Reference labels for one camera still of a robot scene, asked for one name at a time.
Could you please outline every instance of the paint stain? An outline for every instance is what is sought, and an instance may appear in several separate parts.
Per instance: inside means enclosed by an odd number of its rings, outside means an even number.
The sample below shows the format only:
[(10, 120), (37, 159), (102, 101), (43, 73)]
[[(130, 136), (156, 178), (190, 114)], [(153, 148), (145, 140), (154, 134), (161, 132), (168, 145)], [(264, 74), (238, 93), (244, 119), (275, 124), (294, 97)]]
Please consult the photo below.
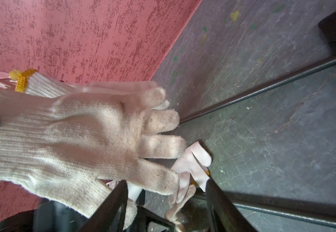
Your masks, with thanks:
[(208, 34), (204, 34), (203, 38), (201, 38), (200, 44), (203, 44), (207, 40)]
[(280, 6), (277, 6), (277, 7), (275, 7), (273, 10), (272, 10), (272, 14), (274, 14), (274, 13), (277, 13), (277, 12), (280, 12), (281, 10), (283, 10), (285, 8), (285, 4), (283, 4), (283, 5), (280, 5)]
[(186, 72), (186, 68), (184, 68), (183, 70), (174, 71), (173, 73), (169, 72), (170, 74), (172, 74), (172, 80), (170, 81), (170, 85), (172, 86), (174, 84), (174, 82), (176, 81), (176, 77), (184, 74), (185, 72)]
[(172, 80), (170, 81), (170, 86), (174, 84), (175, 80), (176, 80), (176, 77), (172, 77)]
[(232, 12), (232, 13), (230, 14), (230, 18), (231, 18), (234, 22), (236, 22), (236, 20), (237, 20), (237, 18), (239, 17), (239, 15), (240, 15), (240, 12), (237, 10), (237, 11)]

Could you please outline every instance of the metal rod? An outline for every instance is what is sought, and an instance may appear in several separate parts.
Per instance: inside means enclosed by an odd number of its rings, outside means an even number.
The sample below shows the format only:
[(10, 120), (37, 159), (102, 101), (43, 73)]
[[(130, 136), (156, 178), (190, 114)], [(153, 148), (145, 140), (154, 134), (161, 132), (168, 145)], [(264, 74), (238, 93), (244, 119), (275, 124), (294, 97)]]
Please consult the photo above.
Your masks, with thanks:
[(198, 117), (201, 117), (203, 115), (212, 113), (212, 112), (217, 111), (219, 109), (225, 108), (229, 105), (241, 102), (241, 101), (246, 100), (248, 98), (251, 98), (253, 96), (257, 96), (257, 95), (262, 94), (264, 92), (267, 92), (269, 90), (273, 90), (277, 87), (280, 87), (282, 85), (286, 85), (288, 83), (291, 83), (291, 82), (296, 81), (298, 79), (301, 79), (303, 77), (307, 77), (311, 74), (320, 72), (324, 69), (327, 69), (329, 67), (333, 67), (335, 65), (336, 65), (336, 57), (332, 57), (332, 58), (322, 60), (320, 62), (317, 62), (317, 63), (313, 64), (313, 65), (310, 65), (310, 66), (307, 66), (303, 69), (300, 69), (296, 72), (292, 72), (290, 74), (287, 74), (286, 76), (278, 78), (274, 81), (270, 81), (270, 82), (265, 83), (263, 85), (257, 86), (257, 87), (255, 87), (251, 90), (247, 90), (247, 91), (245, 91), (245, 92), (243, 92), (239, 95), (228, 98), (224, 101), (221, 101), (220, 103), (217, 103), (217, 104), (212, 105), (208, 108), (202, 109), (199, 112), (190, 114), (190, 115), (182, 118), (180, 120), (180, 124), (191, 121), (191, 120), (193, 120), (195, 118), (198, 118)]
[[(193, 198), (206, 200), (205, 194), (196, 194)], [(317, 225), (327, 226), (331, 228), (336, 228), (336, 216), (320, 215), (317, 213), (295, 211), (283, 207), (275, 207), (270, 205), (264, 205), (253, 202), (244, 202), (240, 200), (232, 200), (231, 202), (239, 208), (248, 209), (252, 211), (257, 211), (261, 213), (267, 213), (275, 216), (280, 216), (283, 218), (290, 218), (298, 221), (309, 222)]]

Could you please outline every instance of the gray concrete floor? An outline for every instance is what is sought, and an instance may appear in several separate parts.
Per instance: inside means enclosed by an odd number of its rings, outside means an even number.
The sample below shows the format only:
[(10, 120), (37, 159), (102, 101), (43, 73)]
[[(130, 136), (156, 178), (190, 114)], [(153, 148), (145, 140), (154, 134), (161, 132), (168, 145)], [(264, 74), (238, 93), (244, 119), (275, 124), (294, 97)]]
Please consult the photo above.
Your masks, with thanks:
[[(203, 0), (152, 80), (166, 88), (171, 108), (187, 116), (328, 57), (317, 24), (334, 11), (330, 0)], [(225, 191), (269, 203), (281, 197), (336, 206), (336, 67), (184, 123), (172, 134), (188, 145), (203, 142), (213, 157), (211, 176)], [(147, 193), (146, 207), (162, 216), (167, 197)], [(185, 207), (190, 230), (205, 227), (203, 207), (199, 200)], [(262, 232), (336, 231), (241, 212)]]

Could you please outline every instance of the gloved hand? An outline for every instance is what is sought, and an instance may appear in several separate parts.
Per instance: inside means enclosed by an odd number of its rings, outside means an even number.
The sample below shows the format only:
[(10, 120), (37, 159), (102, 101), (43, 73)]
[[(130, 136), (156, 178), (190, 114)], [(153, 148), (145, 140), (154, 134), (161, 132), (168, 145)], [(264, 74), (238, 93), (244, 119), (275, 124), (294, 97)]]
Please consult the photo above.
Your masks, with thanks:
[[(57, 98), (0, 90), (0, 180), (21, 184), (90, 217), (111, 190), (100, 179), (125, 179), (160, 194), (178, 175), (143, 158), (177, 158), (185, 141), (157, 135), (179, 123), (173, 110), (153, 110), (165, 92), (71, 93)], [(126, 228), (136, 207), (128, 201)]]

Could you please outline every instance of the white knit glove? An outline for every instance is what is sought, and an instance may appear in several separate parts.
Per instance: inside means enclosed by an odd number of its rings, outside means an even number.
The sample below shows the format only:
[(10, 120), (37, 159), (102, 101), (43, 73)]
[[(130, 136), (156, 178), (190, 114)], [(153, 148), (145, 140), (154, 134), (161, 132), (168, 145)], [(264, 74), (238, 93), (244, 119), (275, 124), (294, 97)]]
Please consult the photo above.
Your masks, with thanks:
[(74, 91), (74, 87), (57, 81), (54, 78), (46, 77), (39, 72), (34, 72), (28, 79), (24, 93), (34, 96), (56, 98), (72, 91)]
[[(0, 90), (0, 180), (21, 184), (90, 217), (111, 192), (100, 179), (122, 180), (160, 194), (178, 175), (143, 158), (173, 159), (185, 149), (162, 88), (129, 95), (71, 93), (43, 98)], [(129, 200), (124, 228), (136, 215)]]

